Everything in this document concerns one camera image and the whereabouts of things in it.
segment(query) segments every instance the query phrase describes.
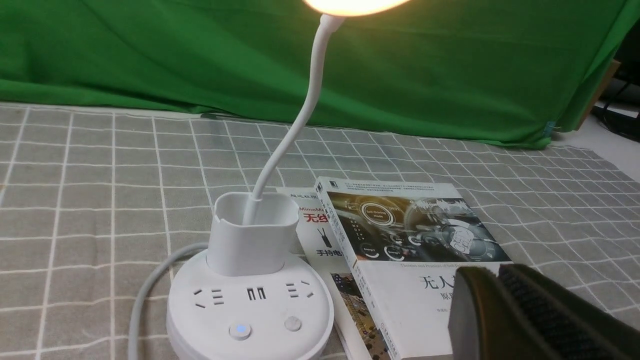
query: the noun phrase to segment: green cloth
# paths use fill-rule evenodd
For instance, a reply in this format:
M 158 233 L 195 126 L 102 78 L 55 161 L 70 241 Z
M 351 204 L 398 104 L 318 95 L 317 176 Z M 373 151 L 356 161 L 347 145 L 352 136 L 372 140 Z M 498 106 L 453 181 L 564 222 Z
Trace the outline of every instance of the green cloth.
M 589 101 L 640 0 L 415 0 L 332 37 L 313 124 L 543 147 Z M 0 99 L 292 121 L 302 0 L 4 0 Z

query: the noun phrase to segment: glowing light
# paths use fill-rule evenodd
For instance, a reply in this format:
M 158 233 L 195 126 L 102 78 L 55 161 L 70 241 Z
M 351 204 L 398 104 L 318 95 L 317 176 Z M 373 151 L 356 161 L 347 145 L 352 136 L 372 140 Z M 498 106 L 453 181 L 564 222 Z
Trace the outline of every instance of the glowing light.
M 305 0 L 313 9 L 335 16 L 361 16 L 379 13 L 409 0 Z

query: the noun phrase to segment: white cable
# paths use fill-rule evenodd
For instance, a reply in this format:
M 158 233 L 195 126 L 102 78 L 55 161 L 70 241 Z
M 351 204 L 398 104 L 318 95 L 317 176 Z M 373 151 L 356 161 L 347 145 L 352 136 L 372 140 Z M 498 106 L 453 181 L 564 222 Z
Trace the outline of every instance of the white cable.
M 322 75 L 326 46 L 331 34 L 338 30 L 342 22 L 344 22 L 343 17 L 336 17 L 327 14 L 323 14 L 320 18 L 320 25 L 316 31 L 314 45 L 311 50 L 311 69 L 307 98 L 305 99 L 296 120 L 291 125 L 291 129 L 284 136 L 276 150 L 267 161 L 266 165 L 264 165 L 262 172 L 260 172 L 258 181 L 255 183 L 255 188 L 253 188 L 253 192 L 251 196 L 249 196 L 244 208 L 243 225 L 253 225 L 255 215 L 258 212 L 258 206 L 262 200 L 264 187 L 271 177 L 271 173 L 276 169 L 280 159 L 282 159 L 282 156 L 284 156 L 287 150 L 289 150 L 289 147 L 293 141 L 296 140 L 300 131 L 302 131 L 305 125 L 307 125 L 307 121 L 309 120 L 309 117 L 311 117 L 311 113 L 313 113 L 316 108 L 318 98 L 320 97 L 320 90 L 322 89 Z
M 176 260 L 182 256 L 189 254 L 197 250 L 203 250 L 209 247 L 209 243 L 196 243 L 189 246 L 185 246 L 182 249 L 174 252 L 163 263 L 147 277 L 147 280 L 142 284 L 136 301 L 133 303 L 133 309 L 131 310 L 131 319 L 129 320 L 129 345 L 127 346 L 127 358 L 128 360 L 138 360 L 138 335 L 140 334 L 140 317 L 142 315 L 142 305 L 145 303 L 145 298 L 149 289 L 156 283 L 164 271 L 169 268 Z

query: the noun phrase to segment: book cover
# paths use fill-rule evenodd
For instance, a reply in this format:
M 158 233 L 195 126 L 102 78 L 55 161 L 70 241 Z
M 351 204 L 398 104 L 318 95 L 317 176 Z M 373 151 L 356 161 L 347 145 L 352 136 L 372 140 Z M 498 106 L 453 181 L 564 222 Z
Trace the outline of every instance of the book cover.
M 344 260 L 313 188 L 278 188 L 300 207 L 296 233 L 309 264 L 331 293 L 338 335 L 350 360 L 389 360 L 384 338 Z
M 451 358 L 456 269 L 511 261 L 455 187 L 320 177 L 316 192 L 390 357 Z

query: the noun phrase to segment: lamp base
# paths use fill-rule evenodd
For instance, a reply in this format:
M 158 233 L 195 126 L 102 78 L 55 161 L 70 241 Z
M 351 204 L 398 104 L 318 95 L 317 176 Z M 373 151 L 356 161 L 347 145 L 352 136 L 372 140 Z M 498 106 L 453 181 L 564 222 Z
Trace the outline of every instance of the lamp base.
M 333 327 L 333 302 L 320 276 L 289 254 L 280 271 L 228 277 L 206 252 L 176 274 L 166 328 L 180 360 L 311 360 Z

